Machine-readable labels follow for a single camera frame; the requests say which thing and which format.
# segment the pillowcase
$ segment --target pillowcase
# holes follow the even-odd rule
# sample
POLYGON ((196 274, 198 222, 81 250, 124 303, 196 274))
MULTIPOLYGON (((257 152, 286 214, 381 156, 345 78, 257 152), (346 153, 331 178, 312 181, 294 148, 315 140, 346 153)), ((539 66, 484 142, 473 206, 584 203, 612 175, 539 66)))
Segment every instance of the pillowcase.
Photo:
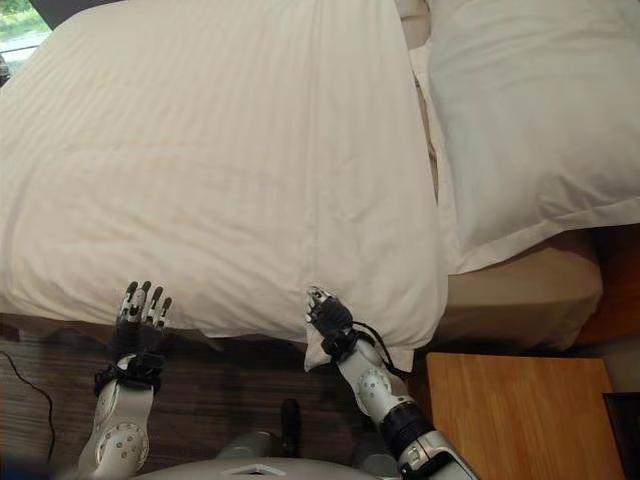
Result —
POLYGON ((457 1, 440 16, 448 0, 431 4, 446 20, 424 93, 449 272, 639 223, 640 3, 457 1))

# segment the wooden bedside table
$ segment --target wooden bedside table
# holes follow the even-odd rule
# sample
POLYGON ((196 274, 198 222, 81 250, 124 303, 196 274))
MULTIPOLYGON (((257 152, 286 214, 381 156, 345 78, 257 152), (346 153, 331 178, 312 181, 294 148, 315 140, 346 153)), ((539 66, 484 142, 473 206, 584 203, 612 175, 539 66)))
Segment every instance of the wooden bedside table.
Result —
POLYGON ((430 353, 431 409, 483 479, 624 479, 600 359, 430 353))

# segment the wooden headboard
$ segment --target wooden headboard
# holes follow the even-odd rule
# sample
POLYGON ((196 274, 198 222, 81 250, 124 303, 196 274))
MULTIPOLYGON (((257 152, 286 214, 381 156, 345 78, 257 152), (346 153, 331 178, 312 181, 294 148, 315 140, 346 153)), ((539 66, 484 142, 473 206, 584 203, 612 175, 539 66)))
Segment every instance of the wooden headboard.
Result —
POLYGON ((604 295, 576 346, 640 335, 640 224, 592 230, 604 295))

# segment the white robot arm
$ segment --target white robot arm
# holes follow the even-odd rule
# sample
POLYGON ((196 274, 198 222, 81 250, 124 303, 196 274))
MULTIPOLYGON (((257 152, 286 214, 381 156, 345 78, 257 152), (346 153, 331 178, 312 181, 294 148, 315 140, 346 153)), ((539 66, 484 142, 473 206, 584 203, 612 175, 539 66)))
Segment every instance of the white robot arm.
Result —
POLYGON ((405 479, 476 479, 446 437, 427 421, 404 382, 391 374, 374 341, 355 330, 351 312, 335 296, 311 287, 307 322, 324 337, 322 347, 351 386, 360 410, 371 417, 405 479))
POLYGON ((171 298, 159 307, 155 289, 145 311, 150 282, 127 288, 109 343, 111 365, 96 375, 98 404, 91 437, 77 468, 62 478, 124 480, 144 464, 149 452, 147 419, 160 389, 164 359, 153 353, 163 338, 171 298))

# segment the wire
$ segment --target wire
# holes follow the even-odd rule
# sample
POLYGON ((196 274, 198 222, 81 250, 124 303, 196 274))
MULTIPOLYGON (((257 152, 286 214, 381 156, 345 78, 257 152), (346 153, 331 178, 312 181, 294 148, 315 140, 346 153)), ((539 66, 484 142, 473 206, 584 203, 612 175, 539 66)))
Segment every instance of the wire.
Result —
POLYGON ((391 354, 389 353, 389 350, 387 349, 387 345, 384 343, 384 340, 382 339, 382 336, 377 332, 377 330, 375 328, 373 328, 370 325, 367 325, 366 323, 363 322, 356 322, 355 320, 353 321, 354 325, 358 325, 360 327, 366 328, 376 339, 376 341, 380 344, 380 347, 382 348, 382 351, 384 352, 384 354, 387 356, 387 361, 384 361, 385 366, 387 367, 387 370, 389 370, 391 373, 399 376, 400 378, 405 377, 407 374, 406 372, 403 372, 402 370, 400 370, 398 367, 396 367, 393 364, 393 360, 391 359, 391 354))
POLYGON ((16 377, 18 377, 22 382, 29 385, 31 388, 33 388, 36 392, 42 394, 42 396, 44 396, 44 398, 47 399, 47 402, 49 402, 49 430, 51 430, 51 443, 49 443, 49 453, 47 454, 47 463, 49 463, 51 462, 53 447, 56 444, 56 429, 53 428, 53 400, 51 400, 51 397, 47 392, 42 390, 40 387, 36 387, 33 383, 31 383, 29 380, 25 379, 22 375, 20 375, 20 372, 18 372, 18 369, 16 368, 16 364, 13 363, 13 359, 7 352, 0 350, 0 353, 5 357, 7 357, 7 360, 9 360, 9 363, 11 364, 11 368, 13 368, 13 371, 16 374, 16 377))

